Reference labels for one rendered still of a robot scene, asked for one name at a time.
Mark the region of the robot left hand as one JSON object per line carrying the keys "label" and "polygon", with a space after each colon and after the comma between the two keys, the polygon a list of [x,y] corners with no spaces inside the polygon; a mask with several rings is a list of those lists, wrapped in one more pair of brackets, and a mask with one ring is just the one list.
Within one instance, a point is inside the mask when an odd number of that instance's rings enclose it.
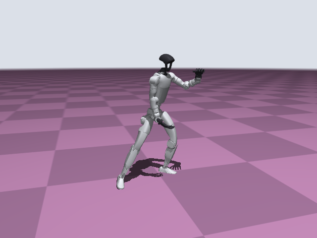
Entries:
{"label": "robot left hand", "polygon": [[202,69],[202,68],[200,69],[200,68],[199,68],[199,69],[196,69],[196,71],[193,70],[193,72],[196,74],[196,75],[195,75],[195,78],[196,78],[196,77],[197,77],[197,78],[202,78],[202,74],[205,72],[205,69]]}

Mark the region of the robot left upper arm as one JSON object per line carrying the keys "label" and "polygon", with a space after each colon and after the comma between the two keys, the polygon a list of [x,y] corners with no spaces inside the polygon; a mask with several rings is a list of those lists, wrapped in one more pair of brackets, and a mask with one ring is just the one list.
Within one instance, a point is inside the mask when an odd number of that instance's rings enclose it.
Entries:
{"label": "robot left upper arm", "polygon": [[187,90],[189,89],[190,85],[188,81],[183,82],[180,78],[178,78],[174,73],[169,72],[171,75],[171,82],[181,86],[183,89]]}

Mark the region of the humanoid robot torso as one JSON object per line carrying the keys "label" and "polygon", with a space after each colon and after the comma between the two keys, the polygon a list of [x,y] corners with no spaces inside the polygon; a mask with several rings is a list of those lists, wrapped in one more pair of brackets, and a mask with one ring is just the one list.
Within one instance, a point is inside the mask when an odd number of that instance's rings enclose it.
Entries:
{"label": "humanoid robot torso", "polygon": [[[167,93],[171,84],[171,75],[168,72],[167,72],[167,76],[163,75],[164,72],[161,72],[160,74],[159,73],[156,72],[153,76],[155,75],[159,76],[159,84],[157,86],[157,93],[156,93],[156,97],[158,98],[158,103],[156,105],[158,105],[159,114],[161,116],[162,110],[160,109],[160,106],[162,103],[164,103],[167,97]],[[148,108],[147,114],[152,114],[152,119],[153,121],[155,121],[153,111],[151,108]]]}

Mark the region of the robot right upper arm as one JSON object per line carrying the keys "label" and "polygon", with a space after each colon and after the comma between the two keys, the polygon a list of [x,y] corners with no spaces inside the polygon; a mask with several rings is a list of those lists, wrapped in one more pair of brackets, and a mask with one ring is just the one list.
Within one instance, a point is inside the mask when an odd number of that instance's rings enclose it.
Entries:
{"label": "robot right upper arm", "polygon": [[159,99],[156,97],[157,86],[159,84],[159,76],[155,75],[150,77],[150,99],[154,98],[156,100],[156,104],[159,102]]}

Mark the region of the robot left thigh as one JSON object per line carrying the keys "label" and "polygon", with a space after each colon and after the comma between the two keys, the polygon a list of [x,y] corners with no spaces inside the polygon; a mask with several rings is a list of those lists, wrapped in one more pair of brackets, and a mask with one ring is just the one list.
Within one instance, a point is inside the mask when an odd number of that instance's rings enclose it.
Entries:
{"label": "robot left thigh", "polygon": [[[166,125],[171,125],[174,126],[174,123],[171,119],[171,117],[169,116],[169,114],[167,112],[162,112],[161,116],[160,116],[161,120],[164,121],[164,123]],[[169,129],[164,127],[165,131],[167,132],[168,136],[170,137],[170,139],[167,142],[167,146],[172,149],[176,146],[177,144],[177,133],[176,133],[176,129],[175,127],[173,129]]]}

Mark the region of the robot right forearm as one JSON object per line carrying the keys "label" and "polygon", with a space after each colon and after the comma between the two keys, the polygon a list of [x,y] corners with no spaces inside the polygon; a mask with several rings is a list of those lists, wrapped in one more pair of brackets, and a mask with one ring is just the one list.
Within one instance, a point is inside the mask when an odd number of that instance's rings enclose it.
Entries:
{"label": "robot right forearm", "polygon": [[154,98],[150,99],[150,106],[151,106],[151,109],[153,111],[155,122],[158,123],[157,118],[159,118],[159,119],[161,119],[161,118],[160,118],[160,114],[159,114],[159,110],[158,110],[158,105],[156,105],[156,100]]}

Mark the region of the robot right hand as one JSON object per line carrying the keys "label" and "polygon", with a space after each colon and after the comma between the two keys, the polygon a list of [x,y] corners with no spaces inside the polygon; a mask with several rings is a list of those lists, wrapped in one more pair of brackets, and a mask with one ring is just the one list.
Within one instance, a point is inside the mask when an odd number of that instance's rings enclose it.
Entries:
{"label": "robot right hand", "polygon": [[157,118],[157,122],[158,124],[162,125],[163,127],[169,128],[169,129],[173,129],[175,126],[171,126],[171,125],[166,125],[164,122],[162,122],[161,119]]}

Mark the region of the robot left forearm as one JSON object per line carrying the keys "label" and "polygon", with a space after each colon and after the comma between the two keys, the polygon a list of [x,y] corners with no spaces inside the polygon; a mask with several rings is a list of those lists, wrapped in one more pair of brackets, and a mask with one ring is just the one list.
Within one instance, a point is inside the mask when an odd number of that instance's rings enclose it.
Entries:
{"label": "robot left forearm", "polygon": [[196,79],[194,78],[193,80],[189,80],[188,82],[189,82],[189,85],[190,85],[191,87],[193,87],[193,86],[195,86],[196,84],[198,84],[198,83],[201,82],[201,78],[197,78],[197,77],[196,77]]}

